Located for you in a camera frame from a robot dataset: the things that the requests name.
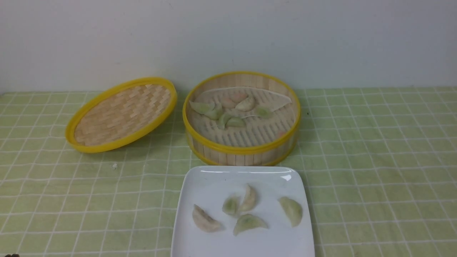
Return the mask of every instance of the steamed dumpling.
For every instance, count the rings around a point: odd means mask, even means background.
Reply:
[[[286,213],[286,216],[289,218],[289,221],[292,227],[296,227],[300,224],[303,217],[303,208],[295,200],[292,200],[288,197],[281,197],[279,199],[282,209]]]
[[[257,201],[257,192],[250,185],[246,186],[246,194],[244,196],[243,202],[239,207],[240,212],[246,212],[254,209],[255,203]]]
[[[219,221],[211,218],[196,204],[194,204],[192,218],[194,219],[195,225],[204,232],[216,232],[222,227],[222,224]]]
[[[224,110],[222,109],[222,105],[217,103],[213,110],[205,113],[205,116],[212,120],[218,120],[223,113]]]
[[[251,96],[248,96],[246,99],[239,102],[239,104],[237,104],[235,106],[235,109],[239,110],[239,111],[243,111],[243,112],[248,112],[248,111],[254,109],[254,107],[255,107],[255,99]]]
[[[238,208],[238,197],[231,196],[227,198],[222,206],[222,211],[230,216],[235,216]]]
[[[261,218],[252,214],[244,214],[236,221],[235,228],[233,229],[233,235],[236,236],[243,231],[255,228],[268,229],[268,226]]]

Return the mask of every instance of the white plate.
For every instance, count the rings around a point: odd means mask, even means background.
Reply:
[[[243,200],[246,184],[259,195],[249,213],[262,218],[269,229],[256,228],[233,235],[236,218],[222,212],[231,194]],[[278,199],[294,199],[303,207],[300,225],[292,228]],[[206,233],[192,219],[193,205],[224,225],[224,230]],[[199,166],[184,179],[176,212],[171,257],[314,257],[313,231],[303,182],[285,167]]]

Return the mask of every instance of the spinach dumpling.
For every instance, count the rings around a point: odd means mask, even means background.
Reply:
[[[282,209],[286,213],[286,216],[289,218],[292,227],[298,226],[303,217],[302,206],[295,200],[292,200],[288,197],[279,198],[279,204],[281,204]]]
[[[233,235],[237,236],[239,233],[251,230],[255,228],[268,229],[267,224],[259,217],[252,214],[241,215],[236,221],[235,228],[233,229]]]
[[[230,216],[235,216],[238,208],[238,197],[231,196],[227,198],[222,205],[222,211]]]

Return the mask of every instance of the bamboo steamer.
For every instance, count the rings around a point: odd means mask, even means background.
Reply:
[[[216,121],[198,114],[189,104],[217,103],[240,92],[254,97],[258,104],[272,106],[272,117],[247,117],[244,128],[221,130]],[[207,164],[273,166],[285,159],[297,142],[300,102],[293,90],[277,78],[236,71],[213,76],[197,85],[187,96],[182,115],[190,149]]]

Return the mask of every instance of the dumpling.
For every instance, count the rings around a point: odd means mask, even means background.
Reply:
[[[199,114],[205,114],[207,112],[210,112],[214,109],[215,103],[203,103],[203,102],[189,102],[191,108],[198,112]]]
[[[240,212],[246,212],[254,209],[255,203],[257,201],[257,192],[250,185],[246,186],[246,194],[244,196],[243,202],[239,207]]]
[[[233,235],[236,236],[243,231],[255,228],[268,229],[268,226],[261,218],[252,214],[244,214],[241,215],[236,221],[235,228],[233,229]]]
[[[260,118],[262,119],[268,119],[268,118],[271,118],[273,113],[266,107],[263,107],[263,106],[257,106],[255,109],[255,114],[257,116],[259,116]]]
[[[239,102],[239,104],[237,104],[235,106],[235,109],[239,110],[239,111],[243,111],[243,112],[248,112],[248,111],[254,109],[254,106],[255,106],[255,99],[251,96],[248,96],[246,99]]]
[[[194,204],[192,218],[194,219],[195,225],[204,232],[216,232],[222,227],[222,224],[219,221],[211,218],[196,204]]]
[[[279,198],[279,203],[281,204],[282,209],[286,213],[286,216],[289,218],[289,221],[292,227],[296,227],[300,224],[303,217],[303,208],[295,200],[292,200],[288,197]]]
[[[222,107],[227,108],[227,109],[233,109],[236,106],[236,103],[230,99],[230,97],[224,97],[221,100]]]
[[[222,105],[217,103],[213,110],[205,113],[205,116],[212,120],[218,120],[223,113],[224,110],[222,109]]]
[[[234,103],[240,103],[241,101],[243,101],[247,97],[248,97],[248,94],[246,94],[246,93],[234,93],[233,95],[230,96],[230,99]]]
[[[231,196],[227,198],[222,205],[222,211],[230,216],[235,216],[238,208],[238,197]]]

